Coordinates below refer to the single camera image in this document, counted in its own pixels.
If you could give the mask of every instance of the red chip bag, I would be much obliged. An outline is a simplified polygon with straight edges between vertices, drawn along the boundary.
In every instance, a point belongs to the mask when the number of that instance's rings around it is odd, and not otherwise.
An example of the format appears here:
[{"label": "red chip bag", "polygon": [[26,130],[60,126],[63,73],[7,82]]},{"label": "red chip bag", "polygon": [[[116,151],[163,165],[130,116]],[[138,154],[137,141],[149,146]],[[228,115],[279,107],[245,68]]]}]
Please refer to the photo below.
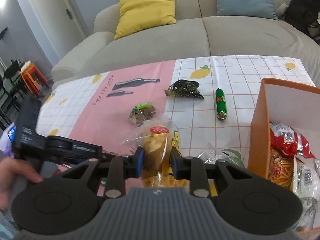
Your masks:
[{"label": "red chip bag", "polygon": [[316,158],[311,152],[309,142],[299,132],[279,122],[270,123],[271,147],[285,158],[303,156]]}]

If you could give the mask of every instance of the chair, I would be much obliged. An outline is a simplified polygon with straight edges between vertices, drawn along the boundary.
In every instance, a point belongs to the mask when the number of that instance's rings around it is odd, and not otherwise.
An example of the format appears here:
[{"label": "chair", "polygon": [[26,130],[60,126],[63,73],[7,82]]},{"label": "chair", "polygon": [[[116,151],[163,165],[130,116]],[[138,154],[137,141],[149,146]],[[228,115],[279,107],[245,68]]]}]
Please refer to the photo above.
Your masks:
[{"label": "chair", "polygon": [[16,78],[16,80],[12,80],[12,78],[18,73],[18,71],[20,70],[20,66],[18,61],[16,60],[8,69],[6,69],[4,71],[4,77],[9,79],[13,89],[11,89],[10,91],[8,91],[10,93],[10,95],[15,96],[16,93],[18,93],[21,98],[23,98],[23,95],[20,91],[24,91],[25,93],[27,93],[27,90],[24,87],[24,82],[22,82],[21,80],[21,76],[19,75],[18,78],[20,78],[20,81],[18,84],[15,84],[15,81],[18,79]]},{"label": "chair", "polygon": [[[8,111],[10,108],[15,108],[18,112],[20,109],[20,103],[15,96],[12,96],[3,86],[3,80],[0,79],[0,117],[10,125],[12,121],[8,117]],[[4,130],[6,126],[0,121],[0,128]]]}]

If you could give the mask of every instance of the door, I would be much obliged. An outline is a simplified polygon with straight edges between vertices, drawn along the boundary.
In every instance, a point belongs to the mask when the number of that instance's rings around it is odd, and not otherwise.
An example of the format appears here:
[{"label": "door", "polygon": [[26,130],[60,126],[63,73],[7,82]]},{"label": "door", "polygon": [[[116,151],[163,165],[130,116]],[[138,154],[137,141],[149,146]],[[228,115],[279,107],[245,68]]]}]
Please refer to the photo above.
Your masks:
[{"label": "door", "polygon": [[68,0],[30,0],[30,2],[60,58],[86,38]]}]

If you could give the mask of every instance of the orange box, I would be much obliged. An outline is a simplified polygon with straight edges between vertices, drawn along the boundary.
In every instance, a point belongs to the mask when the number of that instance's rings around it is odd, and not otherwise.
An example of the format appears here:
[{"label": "orange box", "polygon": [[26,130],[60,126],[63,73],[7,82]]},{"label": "orange box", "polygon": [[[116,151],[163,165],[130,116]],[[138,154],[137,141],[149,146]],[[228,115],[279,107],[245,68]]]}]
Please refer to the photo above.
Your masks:
[{"label": "orange box", "polygon": [[[264,178],[269,168],[269,122],[276,121],[303,134],[311,152],[320,159],[320,88],[272,78],[262,80],[251,122],[248,170]],[[301,160],[314,169],[313,159]],[[312,226],[313,220],[298,233],[320,232],[320,228]]]}]

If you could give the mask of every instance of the beige sofa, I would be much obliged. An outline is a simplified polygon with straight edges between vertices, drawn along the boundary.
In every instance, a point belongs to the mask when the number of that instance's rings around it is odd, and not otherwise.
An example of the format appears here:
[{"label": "beige sofa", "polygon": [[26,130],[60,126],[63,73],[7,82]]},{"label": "beige sofa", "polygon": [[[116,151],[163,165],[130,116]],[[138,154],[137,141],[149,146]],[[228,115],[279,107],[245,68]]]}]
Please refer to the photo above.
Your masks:
[{"label": "beige sofa", "polygon": [[[274,0],[276,8],[290,0]],[[53,69],[58,84],[101,72],[157,61],[218,55],[271,55],[300,58],[320,86],[320,46],[284,21],[216,16],[216,0],[175,0],[177,23],[113,40],[119,5],[101,11],[94,34]]]}]

